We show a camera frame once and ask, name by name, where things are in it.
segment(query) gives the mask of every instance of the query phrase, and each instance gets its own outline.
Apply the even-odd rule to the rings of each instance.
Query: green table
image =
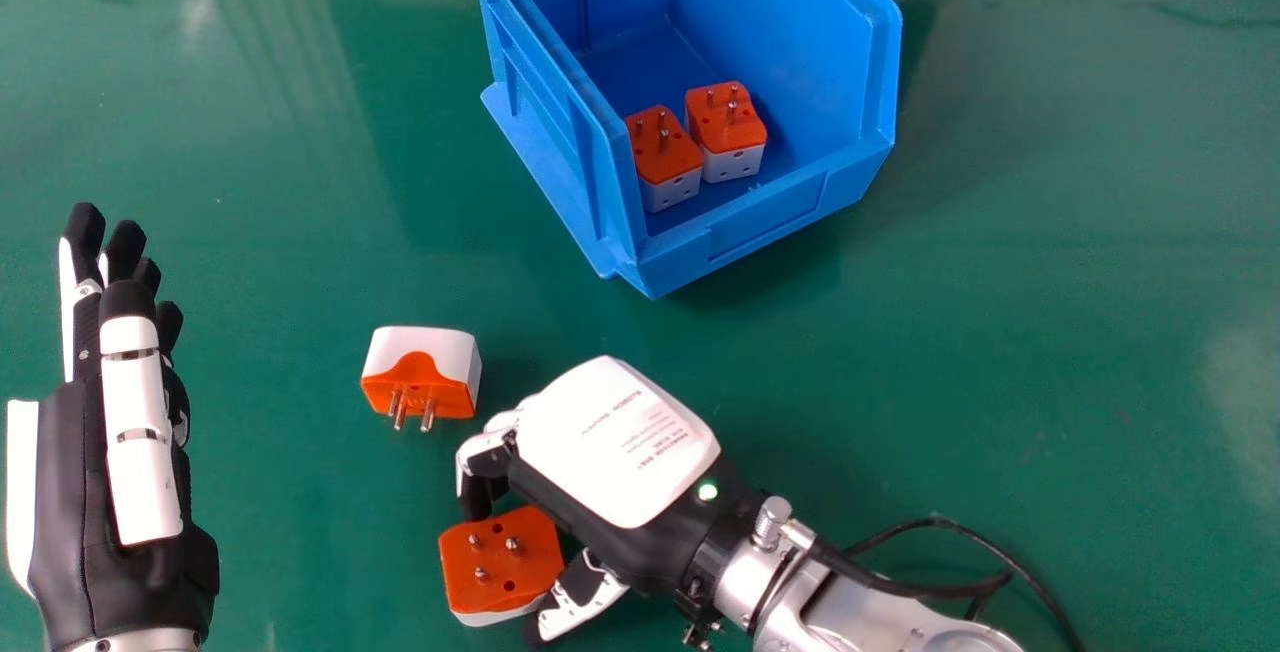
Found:
[[[389,323],[474,332],[485,414],[627,359],[836,539],[941,512],[1010,543],[1092,649],[1272,647],[1280,0],[899,1],[867,199],[649,302],[481,109],[476,0],[0,0],[0,393],[59,378],[69,205],[141,220],[187,311],[211,652],[517,648],[442,593],[477,425],[397,436],[357,387]],[[993,569],[920,534],[874,562]],[[991,617],[1061,648],[1025,592]],[[15,587],[0,619],[36,647]],[[631,599],[563,649],[678,634]]]

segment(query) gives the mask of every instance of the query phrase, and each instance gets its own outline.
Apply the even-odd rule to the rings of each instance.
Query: green led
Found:
[[[716,487],[714,482],[704,482],[698,485],[698,498],[703,502],[710,502],[719,496],[719,488]]]

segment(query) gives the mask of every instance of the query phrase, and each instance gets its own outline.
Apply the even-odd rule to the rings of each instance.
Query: orange and white plug adapter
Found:
[[[701,147],[705,182],[714,184],[760,172],[769,132],[741,82],[690,90],[685,114],[689,132]]]
[[[449,611],[467,626],[526,615],[564,570],[556,523],[536,507],[465,523],[440,535]]]
[[[703,155],[676,115],[662,105],[627,118],[631,154],[648,213],[659,213],[698,195]]]
[[[360,387],[397,430],[406,418],[421,416],[424,433],[436,419],[474,418],[480,387],[476,338],[457,329],[380,327],[369,343]]]

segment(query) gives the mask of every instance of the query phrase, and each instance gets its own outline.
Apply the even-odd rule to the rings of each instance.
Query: robotic arm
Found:
[[[58,245],[64,383],[10,401],[5,547],[54,652],[196,651],[218,547],[192,521],[182,313],[155,304],[146,236],[77,205]]]
[[[526,619],[535,646],[634,588],[672,596],[689,621],[684,642],[701,651],[722,619],[759,652],[1023,649],[919,601],[989,597],[1010,575],[918,587],[858,565],[795,519],[786,500],[746,484],[701,419],[612,357],[579,365],[490,420],[460,447],[457,477],[467,520],[492,514],[509,488],[586,546]]]

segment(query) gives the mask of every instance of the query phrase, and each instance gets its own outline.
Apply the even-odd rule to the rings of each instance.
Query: blue plastic bin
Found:
[[[856,202],[893,146],[892,0],[480,0],[481,95],[603,278],[659,297]],[[622,118],[739,79],[769,142],[754,177],[645,214]]]

